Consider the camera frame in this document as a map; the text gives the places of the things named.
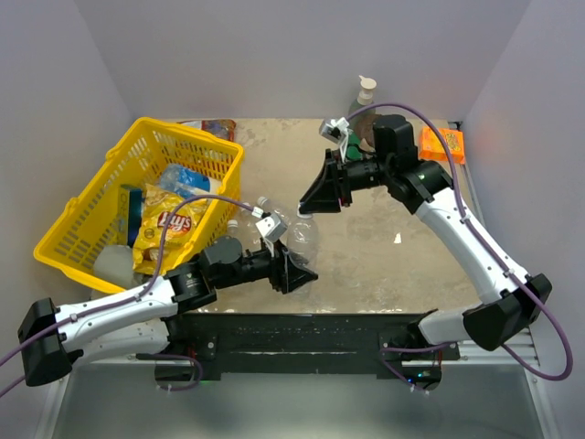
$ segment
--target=lay's logo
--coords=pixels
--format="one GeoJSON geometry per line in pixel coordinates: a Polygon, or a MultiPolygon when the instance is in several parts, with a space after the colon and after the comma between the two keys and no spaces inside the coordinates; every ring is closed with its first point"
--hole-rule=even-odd
{"type": "MultiPolygon", "coordinates": [[[[159,229],[165,226],[166,220],[171,212],[163,212],[158,217],[158,223],[156,224],[159,229]]],[[[171,219],[171,223],[168,225],[168,229],[175,232],[187,233],[191,230],[191,219],[183,215],[175,214],[171,219]]]]}

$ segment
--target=wet surface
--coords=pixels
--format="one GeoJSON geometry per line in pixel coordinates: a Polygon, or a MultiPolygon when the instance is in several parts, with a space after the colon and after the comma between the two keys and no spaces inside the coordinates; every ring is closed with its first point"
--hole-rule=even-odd
{"type": "MultiPolygon", "coordinates": [[[[315,119],[240,119],[236,141],[246,150],[242,200],[275,198],[294,209],[334,145],[315,119]]],[[[416,138],[420,124],[412,121],[416,138]]],[[[440,127],[446,123],[436,121],[440,127]]],[[[463,196],[470,203],[463,172],[463,196]]],[[[477,302],[473,287],[442,242],[383,187],[357,192],[338,214],[316,215],[319,280],[309,291],[282,295],[268,282],[218,292],[199,312],[412,313],[477,302]]]]}

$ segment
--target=bottle cap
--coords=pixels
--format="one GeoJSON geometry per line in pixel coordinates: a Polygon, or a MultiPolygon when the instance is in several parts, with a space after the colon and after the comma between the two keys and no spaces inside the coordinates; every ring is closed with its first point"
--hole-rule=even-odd
{"type": "Polygon", "coordinates": [[[359,85],[362,90],[359,95],[357,95],[357,101],[362,105],[369,105],[374,101],[374,89],[376,88],[377,83],[375,80],[361,75],[359,76],[359,79],[361,79],[359,85]]]}

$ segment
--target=white bottle cap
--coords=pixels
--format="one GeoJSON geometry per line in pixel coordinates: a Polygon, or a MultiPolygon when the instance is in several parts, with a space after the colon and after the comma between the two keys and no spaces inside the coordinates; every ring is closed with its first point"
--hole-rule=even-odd
{"type": "Polygon", "coordinates": [[[312,213],[301,213],[300,211],[301,205],[296,210],[296,216],[302,218],[303,220],[310,220],[313,217],[312,213]]]}
{"type": "Polygon", "coordinates": [[[359,85],[362,90],[357,95],[357,101],[362,105],[369,105],[374,101],[374,89],[377,86],[376,81],[361,75],[359,76],[359,79],[361,79],[359,85]]]}

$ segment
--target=soap dispenser bottle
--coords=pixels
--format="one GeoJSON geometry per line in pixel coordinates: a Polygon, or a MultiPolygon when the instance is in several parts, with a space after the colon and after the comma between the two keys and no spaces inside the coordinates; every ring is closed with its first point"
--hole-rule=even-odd
{"type": "MultiPolygon", "coordinates": [[[[351,103],[349,106],[348,114],[352,114],[356,112],[362,107],[369,105],[370,103],[374,103],[374,89],[376,88],[376,81],[372,80],[371,78],[366,78],[360,75],[359,79],[360,85],[362,90],[357,95],[357,98],[351,103]]],[[[356,125],[359,123],[361,119],[367,114],[374,114],[376,113],[376,109],[368,110],[366,112],[362,112],[357,117],[354,117],[351,121],[349,121],[349,127],[355,131],[356,125]]]]}

